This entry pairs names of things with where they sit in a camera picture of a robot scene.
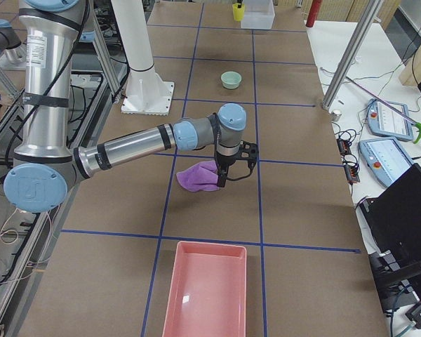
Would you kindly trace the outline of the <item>purple cloth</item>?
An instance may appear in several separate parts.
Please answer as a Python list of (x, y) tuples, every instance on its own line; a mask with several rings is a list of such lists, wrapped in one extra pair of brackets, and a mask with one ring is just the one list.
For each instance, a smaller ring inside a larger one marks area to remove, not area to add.
[(176, 178), (180, 186), (189, 192), (219, 190), (217, 166), (214, 161), (200, 161), (184, 171), (177, 172)]

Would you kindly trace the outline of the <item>yellow plastic cup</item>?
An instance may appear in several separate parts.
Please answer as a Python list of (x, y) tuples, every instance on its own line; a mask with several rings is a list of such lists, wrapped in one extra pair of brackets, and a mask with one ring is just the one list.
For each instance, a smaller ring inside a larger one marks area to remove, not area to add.
[(243, 3), (232, 4), (233, 19), (236, 22), (241, 22), (243, 20), (244, 13), (245, 13), (245, 5)]

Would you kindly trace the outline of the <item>mint green bowl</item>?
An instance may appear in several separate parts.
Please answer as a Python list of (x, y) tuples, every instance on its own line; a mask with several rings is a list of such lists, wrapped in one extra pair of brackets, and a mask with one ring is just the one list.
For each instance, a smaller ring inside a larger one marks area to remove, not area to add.
[(227, 71), (220, 76), (222, 86), (229, 90), (237, 89), (242, 81), (242, 76), (238, 72)]

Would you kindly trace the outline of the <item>pink plastic tray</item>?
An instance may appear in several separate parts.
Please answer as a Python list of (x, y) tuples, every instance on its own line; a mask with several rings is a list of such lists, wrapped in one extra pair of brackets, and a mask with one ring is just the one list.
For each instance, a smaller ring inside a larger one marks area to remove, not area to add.
[(247, 251), (178, 242), (163, 336), (245, 336)]

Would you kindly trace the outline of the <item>translucent white bin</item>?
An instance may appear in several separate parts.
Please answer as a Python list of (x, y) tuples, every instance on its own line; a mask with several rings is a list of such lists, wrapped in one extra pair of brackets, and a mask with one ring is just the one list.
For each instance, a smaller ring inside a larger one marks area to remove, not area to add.
[(242, 29), (271, 29), (275, 17), (272, 0), (245, 0)]

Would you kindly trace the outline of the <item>near teach pendant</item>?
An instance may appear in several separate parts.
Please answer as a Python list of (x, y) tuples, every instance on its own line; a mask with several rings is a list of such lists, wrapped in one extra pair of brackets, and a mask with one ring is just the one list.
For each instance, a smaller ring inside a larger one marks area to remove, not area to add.
[(359, 152), (373, 175), (385, 187), (392, 185), (414, 164), (393, 136), (361, 140)]

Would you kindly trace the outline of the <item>teach pendant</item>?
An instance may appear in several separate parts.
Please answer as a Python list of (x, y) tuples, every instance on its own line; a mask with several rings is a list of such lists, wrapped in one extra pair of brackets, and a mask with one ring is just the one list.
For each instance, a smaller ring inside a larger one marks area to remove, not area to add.
[(373, 175), (385, 187), (392, 185), (414, 164), (393, 136), (361, 140), (359, 152)]
[(367, 124), (376, 136), (394, 136), (398, 140), (412, 141), (413, 130), (409, 120), (376, 99), (368, 102)]

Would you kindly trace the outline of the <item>far teach pendant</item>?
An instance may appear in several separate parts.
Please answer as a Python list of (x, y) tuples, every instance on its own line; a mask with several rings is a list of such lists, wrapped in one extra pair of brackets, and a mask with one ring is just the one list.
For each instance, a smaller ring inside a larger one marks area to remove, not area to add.
[(376, 99), (368, 102), (367, 124), (376, 136), (394, 136), (398, 140), (412, 141), (413, 130), (409, 120)]

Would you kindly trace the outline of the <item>red fire extinguisher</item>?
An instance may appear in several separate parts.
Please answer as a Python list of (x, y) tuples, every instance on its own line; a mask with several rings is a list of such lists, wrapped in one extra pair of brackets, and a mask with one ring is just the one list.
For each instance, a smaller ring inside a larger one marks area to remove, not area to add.
[(314, 23), (318, 17), (319, 10), (322, 4), (322, 0), (313, 0), (310, 10), (307, 15), (306, 27), (310, 28), (314, 26)]

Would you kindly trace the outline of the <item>black monitor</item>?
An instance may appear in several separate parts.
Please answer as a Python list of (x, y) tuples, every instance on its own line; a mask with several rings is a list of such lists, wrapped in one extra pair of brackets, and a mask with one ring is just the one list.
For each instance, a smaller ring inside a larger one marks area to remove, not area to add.
[(413, 164), (379, 197), (360, 203), (381, 252), (402, 262), (421, 260), (421, 166)]

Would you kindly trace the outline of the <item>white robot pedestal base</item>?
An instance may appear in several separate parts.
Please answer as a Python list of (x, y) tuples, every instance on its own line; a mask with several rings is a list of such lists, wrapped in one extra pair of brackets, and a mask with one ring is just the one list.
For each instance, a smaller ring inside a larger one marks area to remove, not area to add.
[(167, 115), (175, 84), (157, 74), (141, 1), (113, 1), (130, 73), (121, 107), (124, 114)]

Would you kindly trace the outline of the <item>green handled grabber tool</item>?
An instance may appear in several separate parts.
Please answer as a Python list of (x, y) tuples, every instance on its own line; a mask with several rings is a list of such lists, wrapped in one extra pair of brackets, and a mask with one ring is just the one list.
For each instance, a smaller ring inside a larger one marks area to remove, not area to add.
[(389, 109), (393, 110), (395, 113), (399, 114), (404, 119), (409, 121), (419, 132), (418, 137), (416, 138), (414, 143), (416, 144), (420, 141), (420, 139), (421, 139), (421, 123), (420, 122), (417, 122), (416, 120), (414, 120), (414, 119), (410, 118), (409, 116), (405, 115), (403, 112), (401, 112), (397, 108), (390, 105), (387, 101), (385, 101), (382, 98), (380, 98), (379, 96), (375, 95), (373, 92), (369, 91), (367, 88), (365, 88), (365, 87), (361, 86), (360, 84), (356, 83), (355, 80), (351, 79), (350, 77), (346, 76), (345, 79), (347, 81), (349, 81), (350, 83), (352, 83), (353, 85), (355, 85), (356, 87), (360, 88), (362, 91), (364, 91), (365, 93), (367, 93), (368, 95), (370, 95), (371, 97), (376, 99), (377, 101), (379, 101), (380, 103), (382, 103), (384, 106), (388, 107)]

